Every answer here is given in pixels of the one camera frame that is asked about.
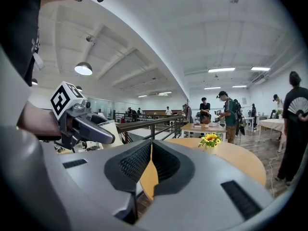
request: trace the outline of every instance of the ceiling light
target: ceiling light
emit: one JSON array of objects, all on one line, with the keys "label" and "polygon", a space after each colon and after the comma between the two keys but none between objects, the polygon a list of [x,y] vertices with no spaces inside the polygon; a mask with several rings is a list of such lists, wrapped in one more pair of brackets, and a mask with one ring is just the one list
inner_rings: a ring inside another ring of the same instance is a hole
[{"label": "ceiling light", "polygon": [[32,79],[32,85],[35,85],[35,86],[36,86],[37,84],[38,84],[38,80],[35,79],[35,78],[33,78],[33,79]]},{"label": "ceiling light", "polygon": [[209,90],[209,89],[220,89],[220,87],[206,87],[204,90]]},{"label": "ceiling light", "polygon": [[92,67],[87,62],[81,62],[76,65],[75,71],[81,75],[91,75]]},{"label": "ceiling light", "polygon": [[253,71],[269,71],[270,67],[252,67],[251,70],[253,70]]},{"label": "ceiling light", "polygon": [[213,73],[213,72],[233,71],[234,69],[235,67],[213,68],[209,69],[208,72]]},{"label": "ceiling light", "polygon": [[77,89],[78,91],[82,91],[81,86],[76,86],[76,89]]}]

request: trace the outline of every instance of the man in black shirt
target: man in black shirt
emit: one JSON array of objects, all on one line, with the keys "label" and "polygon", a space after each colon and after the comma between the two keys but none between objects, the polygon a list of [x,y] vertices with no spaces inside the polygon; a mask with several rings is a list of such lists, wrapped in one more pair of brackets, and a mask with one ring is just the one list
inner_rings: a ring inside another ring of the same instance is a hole
[{"label": "man in black shirt", "polygon": [[205,117],[210,117],[211,104],[206,102],[206,98],[201,99],[202,103],[200,104],[200,123],[203,122]]},{"label": "man in black shirt", "polygon": [[290,185],[297,173],[308,143],[308,89],[300,87],[301,78],[297,72],[290,73],[290,84],[293,89],[288,92],[283,104],[284,134],[287,136],[283,160],[278,172],[277,181],[285,178]]},{"label": "man in black shirt", "polygon": [[[1,7],[8,4],[2,23],[0,43],[25,82],[32,86],[33,54],[39,50],[39,10],[48,2],[60,0],[1,0]],[[57,120],[52,111],[39,109],[27,102],[19,118],[18,126],[36,135],[60,136]]]}]

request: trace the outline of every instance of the flower vase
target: flower vase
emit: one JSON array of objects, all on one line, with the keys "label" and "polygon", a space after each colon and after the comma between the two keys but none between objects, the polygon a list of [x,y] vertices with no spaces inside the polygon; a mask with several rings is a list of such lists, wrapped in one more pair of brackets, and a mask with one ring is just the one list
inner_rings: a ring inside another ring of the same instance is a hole
[{"label": "flower vase", "polygon": [[207,146],[206,144],[204,144],[203,151],[206,152],[206,153],[209,153],[209,154],[216,155],[217,154],[217,147]]}]

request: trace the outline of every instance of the white hand fan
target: white hand fan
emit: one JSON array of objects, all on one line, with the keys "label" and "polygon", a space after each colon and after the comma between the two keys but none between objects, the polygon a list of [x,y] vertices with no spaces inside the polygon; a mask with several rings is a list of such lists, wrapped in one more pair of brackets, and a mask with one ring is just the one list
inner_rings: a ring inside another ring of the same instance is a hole
[{"label": "white hand fan", "polygon": [[289,105],[288,111],[295,115],[308,113],[308,100],[306,98],[295,98]]}]

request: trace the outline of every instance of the metal railing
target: metal railing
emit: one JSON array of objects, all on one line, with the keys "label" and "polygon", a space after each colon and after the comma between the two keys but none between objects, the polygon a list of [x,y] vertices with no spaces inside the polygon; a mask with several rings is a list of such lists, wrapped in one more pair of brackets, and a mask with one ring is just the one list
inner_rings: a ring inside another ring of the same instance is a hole
[{"label": "metal railing", "polygon": [[[167,123],[170,123],[170,121],[174,121],[173,125],[167,125]],[[163,137],[161,140],[165,140],[168,138],[171,134],[174,133],[173,138],[179,137],[181,135],[181,127],[184,124],[184,117],[179,115],[168,115],[166,118],[152,118],[144,121],[137,121],[137,122],[128,122],[128,123],[120,123],[117,124],[117,130],[118,133],[122,133],[124,135],[124,142],[129,143],[132,141],[129,139],[128,131],[139,129],[139,128],[148,128],[151,129],[151,134],[144,137],[143,140],[151,138],[151,140],[155,140],[155,136],[157,134],[160,134],[166,130],[169,130],[169,133]]]}]

